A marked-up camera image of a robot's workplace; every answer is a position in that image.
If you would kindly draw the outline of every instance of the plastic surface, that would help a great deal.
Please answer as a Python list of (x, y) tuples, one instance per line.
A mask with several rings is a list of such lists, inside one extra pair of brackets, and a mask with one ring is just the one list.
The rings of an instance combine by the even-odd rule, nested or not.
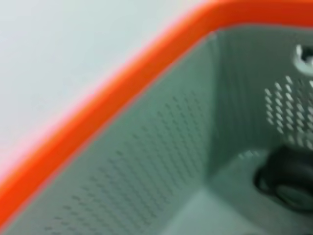
[[(312, 35), (250, 25), (208, 36), (86, 146), (4, 234), (160, 234), (200, 188), (222, 193), (216, 205), (221, 211), (206, 212), (208, 223), (212, 213), (225, 211), (229, 219), (242, 218), (238, 233), (311, 232), (309, 218), (266, 201), (252, 178), (285, 138), (267, 120), (265, 90), (286, 75), (302, 76), (289, 55)], [(225, 203), (235, 208), (226, 212)], [(247, 213), (258, 219), (247, 222)]]

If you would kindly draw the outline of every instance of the ventilation hole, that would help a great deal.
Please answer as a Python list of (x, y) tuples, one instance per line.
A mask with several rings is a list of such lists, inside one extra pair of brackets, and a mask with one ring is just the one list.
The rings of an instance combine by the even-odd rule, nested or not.
[(293, 113), (290, 109), (286, 109), (286, 112), (290, 117), (293, 117)]
[(279, 133), (281, 133), (281, 134), (283, 134), (284, 133), (284, 131), (283, 131), (283, 129), (279, 126), (279, 127), (277, 127), (277, 131), (279, 132)]
[(297, 104), (297, 108), (300, 112), (304, 112), (304, 108), (303, 108), (302, 104)]
[(283, 114), (283, 110), (279, 106), (276, 106), (276, 111), (280, 114)]
[(282, 90), (282, 87), (279, 85), (278, 82), (275, 83), (275, 87), (277, 88), (277, 90), (281, 91)]
[(273, 120), (272, 120), (272, 119), (267, 118), (267, 120), (268, 120), (268, 122), (269, 122), (271, 125), (274, 125), (274, 122), (273, 122)]
[(65, 226), (69, 225), (69, 223), (66, 222), (66, 221), (62, 221), (61, 224), (62, 224), (62, 225), (65, 225)]
[(287, 99), (289, 100), (289, 101), (293, 101), (293, 97), (291, 96), (291, 94), (290, 93), (286, 93), (286, 97), (287, 97)]
[(92, 197), (92, 198), (95, 197), (95, 195), (94, 195), (93, 193), (87, 193), (87, 196), (88, 196), (88, 197)]
[(288, 142), (291, 143), (291, 144), (295, 144), (295, 141), (294, 141), (294, 138), (293, 138), (292, 135), (288, 136)]
[(93, 176), (91, 176), (91, 177), (89, 178), (89, 180), (92, 181), (92, 182), (98, 182), (98, 180), (97, 180), (95, 177), (93, 177)]
[(267, 115), (268, 115), (269, 118), (273, 118), (274, 117), (273, 114), (270, 111), (267, 111)]
[(303, 129), (302, 129), (301, 126), (297, 126), (297, 130), (298, 130), (298, 132), (300, 132), (301, 134), (304, 133), (304, 131), (303, 131)]
[(293, 105), (291, 104), (290, 101), (287, 101), (286, 104), (287, 104), (288, 108), (293, 109)]
[(87, 227), (87, 228), (90, 228), (90, 224), (89, 223), (83, 222), (82, 225)]
[(280, 101), (280, 99), (275, 99), (276, 103), (279, 105), (279, 106), (283, 106), (282, 102)]
[(272, 96), (272, 94), (270, 93), (269, 89), (265, 89), (265, 94), (266, 94), (267, 96)]
[(283, 98), (283, 96), (280, 94), (280, 92), (276, 92), (275, 94), (276, 94), (277, 98), (279, 98), (279, 99)]
[(304, 127), (304, 124), (303, 124), (303, 122), (300, 119), (297, 120), (297, 123), (298, 123), (299, 126)]
[(80, 201), (80, 198), (76, 195), (72, 196), (72, 199), (75, 200), (75, 201)]
[(291, 92), (292, 92), (291, 86), (288, 85), (288, 84), (286, 85), (286, 89), (287, 89), (288, 93), (291, 93)]
[(282, 124), (280, 120), (277, 120), (277, 125), (279, 125), (280, 127), (284, 127), (284, 125)]
[(270, 97), (266, 96), (266, 97), (265, 97), (265, 100), (266, 100), (266, 102), (267, 102), (268, 104), (272, 104), (272, 101), (271, 101)]
[(63, 209), (65, 209), (65, 210), (71, 210), (71, 207), (70, 206), (63, 206)]
[(298, 145), (301, 146), (301, 147), (304, 146), (304, 145), (303, 145), (303, 141), (302, 141), (302, 139), (301, 139), (300, 137), (297, 138), (297, 143), (298, 143)]
[(309, 150), (313, 150), (313, 144), (311, 143), (311, 141), (307, 141), (307, 147)]
[(299, 97), (297, 97), (297, 103), (302, 104), (302, 99), (301, 99), (301, 98), (299, 98)]
[(85, 191), (89, 191), (89, 188), (87, 188), (86, 186), (82, 186), (81, 188)]
[(297, 112), (297, 116), (301, 119), (304, 120), (304, 116), (301, 112)]
[(270, 104), (266, 104), (266, 108), (267, 108), (270, 112), (272, 112), (272, 111), (273, 111), (273, 108), (271, 107), (271, 105), (270, 105)]
[(289, 84), (292, 84), (292, 79), (291, 79), (291, 77), (286, 76), (286, 80), (287, 80), (287, 82), (288, 82)]
[(290, 124), (293, 124), (293, 120), (292, 120), (291, 117), (287, 116), (286, 119), (287, 119), (287, 121), (288, 121)]
[(283, 120), (283, 117), (282, 117), (282, 115), (281, 114), (276, 114), (276, 116), (277, 116), (277, 118), (279, 119), (279, 120)]
[(287, 124), (287, 128), (288, 128), (289, 130), (293, 131), (293, 126), (290, 125), (289, 123)]

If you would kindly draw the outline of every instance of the gray plastic basket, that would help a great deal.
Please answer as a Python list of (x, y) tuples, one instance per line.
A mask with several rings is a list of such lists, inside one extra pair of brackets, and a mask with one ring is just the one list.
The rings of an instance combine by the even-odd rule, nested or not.
[(295, 65), (297, 46), (312, 38), (306, 29), (254, 24), (201, 40), (3, 234), (312, 233), (311, 216), (252, 185), (274, 147), (312, 148), (313, 88)]

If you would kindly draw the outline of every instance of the perforated holes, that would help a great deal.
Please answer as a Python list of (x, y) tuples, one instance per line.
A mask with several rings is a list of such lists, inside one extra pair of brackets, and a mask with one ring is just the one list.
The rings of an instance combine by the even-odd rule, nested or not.
[(287, 82), (288, 82), (289, 84), (293, 84), (291, 77), (286, 76), (286, 80), (287, 80)]
[(290, 109), (286, 109), (286, 113), (288, 116), (293, 117), (293, 113)]
[(272, 119), (270, 119), (269, 117), (267, 118), (268, 122), (271, 124), (271, 125), (274, 125), (274, 122)]
[(308, 119), (309, 119), (310, 122), (313, 122), (313, 116), (312, 115), (309, 114), (308, 115)]
[(266, 94), (266, 96), (269, 96), (269, 97), (272, 96), (272, 94), (270, 93), (269, 89), (265, 89), (265, 94)]
[(282, 103), (282, 101), (280, 100), (280, 99), (275, 99), (275, 101), (276, 101), (276, 103), (277, 103), (277, 105), (279, 105), (279, 106), (283, 106), (283, 103)]
[(289, 123), (287, 123), (287, 128), (288, 128), (289, 130), (293, 131), (293, 126), (290, 125)]
[(311, 143), (311, 141), (307, 141), (307, 147), (309, 150), (313, 150), (313, 144)]
[(291, 117), (286, 117), (286, 119), (287, 119), (287, 121), (289, 122), (289, 124), (293, 124), (293, 120), (292, 120), (292, 118)]
[(281, 128), (284, 127), (284, 125), (283, 125), (283, 123), (281, 122), (281, 120), (277, 120), (276, 122), (277, 122), (277, 125), (280, 126)]
[(286, 97), (289, 101), (293, 102), (293, 97), (290, 93), (286, 93)]
[(309, 93), (308, 103), (311, 107), (313, 107), (313, 93)]
[(277, 131), (278, 131), (279, 133), (281, 133), (281, 134), (283, 134), (283, 133), (284, 133), (283, 128), (282, 128), (282, 127), (280, 127), (280, 126), (278, 126), (278, 127), (277, 127)]
[(267, 111), (267, 115), (268, 115), (268, 117), (270, 118), (270, 119), (272, 119), (274, 116), (273, 116), (273, 114), (270, 112), (270, 111)]
[(303, 108), (302, 104), (297, 104), (297, 108), (300, 112), (302, 112), (302, 113), (304, 112), (304, 108)]
[(295, 144), (295, 140), (294, 140), (292, 135), (288, 136), (288, 142), (291, 143), (291, 144)]
[(266, 108), (268, 111), (273, 112), (273, 108), (271, 107), (271, 105), (266, 104)]
[(279, 114), (283, 114), (283, 110), (282, 110), (281, 107), (279, 107), (279, 106), (276, 106), (276, 111), (277, 111)]
[(304, 127), (304, 123), (303, 123), (302, 120), (298, 119), (298, 120), (297, 120), (297, 123), (298, 123), (298, 125), (299, 125), (300, 127)]
[(303, 143), (303, 140), (301, 137), (297, 137), (297, 143), (299, 146), (303, 147), (304, 146), (304, 143)]
[(300, 132), (301, 134), (304, 133), (304, 131), (303, 131), (301, 126), (297, 126), (297, 131)]
[(283, 98), (283, 96), (281, 95), (280, 92), (276, 92), (275, 94), (276, 94), (276, 96), (277, 96), (278, 99), (282, 99), (282, 98)]
[(290, 101), (287, 101), (287, 102), (286, 102), (286, 105), (287, 105), (287, 107), (288, 107), (289, 109), (293, 109), (293, 105), (292, 105), (292, 103), (291, 103)]
[(286, 89), (288, 93), (292, 92), (291, 86), (289, 84), (286, 85)]
[(45, 231), (51, 231), (51, 230), (52, 230), (52, 227), (47, 226), (47, 227), (44, 228), (44, 230), (45, 230)]
[(282, 87), (280, 86), (280, 84), (278, 82), (275, 83), (275, 87), (277, 88), (277, 90), (281, 91)]
[(276, 114), (277, 118), (282, 121), (283, 120), (283, 116), (281, 114)]
[(304, 120), (304, 116), (301, 112), (297, 112), (297, 116), (300, 120)]

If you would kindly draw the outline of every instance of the white wall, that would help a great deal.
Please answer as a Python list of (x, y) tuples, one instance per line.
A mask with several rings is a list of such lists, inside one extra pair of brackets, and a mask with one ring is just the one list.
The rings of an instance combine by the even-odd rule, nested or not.
[(0, 1), (0, 171), (200, 2)]

